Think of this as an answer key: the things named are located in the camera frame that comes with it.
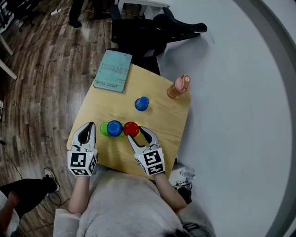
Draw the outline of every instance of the cable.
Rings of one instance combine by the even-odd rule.
[[[64,202],[62,203],[62,200],[61,200],[60,195],[58,195],[56,192],[53,192],[53,193],[55,193],[55,194],[58,196],[58,198],[59,198],[59,200],[60,200],[60,204],[56,204],[56,203],[54,203],[54,202],[51,200],[51,198],[50,198],[49,195],[48,195],[48,198],[49,198],[50,202],[51,202],[53,205],[58,206],[58,208],[60,208],[60,206],[64,205],[67,201],[70,200],[70,198],[68,198],[66,201],[64,201]]]
[[[41,226],[41,227],[39,227],[39,228],[36,228],[36,229],[30,230],[30,231],[27,231],[27,232],[25,232],[24,234],[27,234],[27,233],[29,233],[29,232],[36,231],[36,230],[39,230],[39,229],[41,229],[41,228],[44,228],[44,227],[47,227],[47,226],[51,226],[51,225],[53,225],[53,223],[52,223],[52,224],[49,224],[49,225]]]
[[[8,156],[8,158],[10,159],[10,162],[11,162],[11,163],[13,164],[13,166],[15,167],[15,169],[16,169],[16,171],[18,172],[20,178],[23,179],[23,177],[22,177],[22,175],[20,174],[20,172],[19,172],[17,166],[14,164],[14,162],[12,161],[12,159],[10,158],[10,156],[8,155],[8,153],[6,152],[5,147],[4,147],[3,144],[2,144],[2,146],[3,146],[3,150],[4,150],[5,154],[6,154],[6,155]]]
[[[136,15],[133,15],[133,14],[128,14],[128,13],[121,13],[122,15],[130,15],[130,16],[133,16],[133,17],[139,17],[139,18],[142,18],[140,16],[136,16]]]
[[[174,185],[173,187],[185,187],[185,186],[188,186],[188,185],[191,185],[191,187],[189,189],[189,191],[191,191],[192,190],[192,187],[193,187],[193,184],[192,183],[188,183],[188,180],[186,178],[184,182],[176,183],[176,185]]]
[[[49,210],[47,210],[45,206],[43,206],[43,208],[53,217],[53,219],[55,218],[55,216]]]
[[[71,8],[71,7],[68,6],[68,7],[64,8],[64,9],[61,9],[61,11],[64,11],[64,10],[66,10],[67,8]]]
[[[86,9],[84,9],[84,10],[82,10],[82,11],[84,11],[84,12],[93,12],[93,11],[89,11],[89,10],[86,10]]]
[[[81,12],[79,15],[81,15],[81,14],[84,13],[85,11],[90,12],[89,10],[87,10],[89,4],[90,4],[90,2],[88,2],[88,5],[86,6],[86,8],[85,8],[84,10],[82,10],[83,12]],[[60,18],[60,14],[59,14],[59,12],[57,12],[57,14],[58,14],[58,18],[57,18],[56,21],[55,21],[55,24],[56,24],[57,26],[61,26],[61,25],[64,25],[64,24],[69,23],[69,21],[67,21],[67,22],[65,22],[65,23],[63,23],[63,24],[58,24],[57,21],[58,21],[59,18]]]
[[[174,185],[173,187],[185,187],[187,185],[191,185],[191,187],[189,189],[189,191],[191,191],[192,190],[192,187],[193,187],[193,184],[192,183],[187,183],[187,184],[184,184],[184,185]]]
[[[60,3],[59,3],[59,5],[58,5],[57,9],[59,9],[59,7],[62,7],[62,6],[65,6],[65,5],[67,5],[67,4],[68,4],[68,3],[70,3],[70,2],[71,2],[71,1],[68,1],[68,2],[66,2],[65,4],[61,5],[61,6],[60,6]]]

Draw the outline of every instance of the book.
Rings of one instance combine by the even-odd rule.
[[[132,55],[106,50],[93,86],[123,92]]]

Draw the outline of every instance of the blue cup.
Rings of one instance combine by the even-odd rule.
[[[146,96],[143,96],[135,101],[135,107],[139,111],[144,111],[148,108],[149,99]]]
[[[120,122],[113,120],[107,125],[107,132],[112,137],[118,137],[123,131],[123,126]]]

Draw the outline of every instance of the wooden floor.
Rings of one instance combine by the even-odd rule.
[[[68,24],[57,26],[58,16],[50,13],[58,4],[57,0],[43,0],[38,10],[46,15],[38,16],[33,28],[28,24],[20,33],[12,25],[3,34],[14,52],[13,56],[6,54],[4,62],[18,78],[15,81],[5,74],[0,79],[5,80],[0,139],[7,143],[6,150],[23,178],[41,179],[43,168],[51,168],[64,201],[70,197],[75,181],[66,165],[68,135],[105,49],[115,45],[111,43],[111,21],[92,21],[92,12],[80,15],[80,29]],[[88,10],[93,11],[91,4]],[[137,14],[139,6],[130,5],[124,11]],[[67,21],[68,16],[62,16],[58,24]],[[19,179],[0,146],[0,186]],[[54,195],[51,198],[59,202]],[[55,213],[57,207],[48,197],[42,204]],[[20,236],[52,236],[53,222],[54,218],[38,205],[22,218]]]

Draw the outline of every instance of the black chair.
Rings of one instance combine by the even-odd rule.
[[[112,42],[119,51],[134,57],[157,56],[167,43],[195,38],[208,30],[203,23],[191,25],[176,20],[172,12],[162,8],[164,14],[150,19],[122,19],[117,5],[110,8],[112,17]]]
[[[29,21],[31,27],[34,26],[32,20],[39,14],[45,15],[44,12],[34,11],[41,0],[9,0],[7,2],[7,9],[14,14],[14,18],[22,20],[23,24],[19,28],[22,31],[23,26]]]

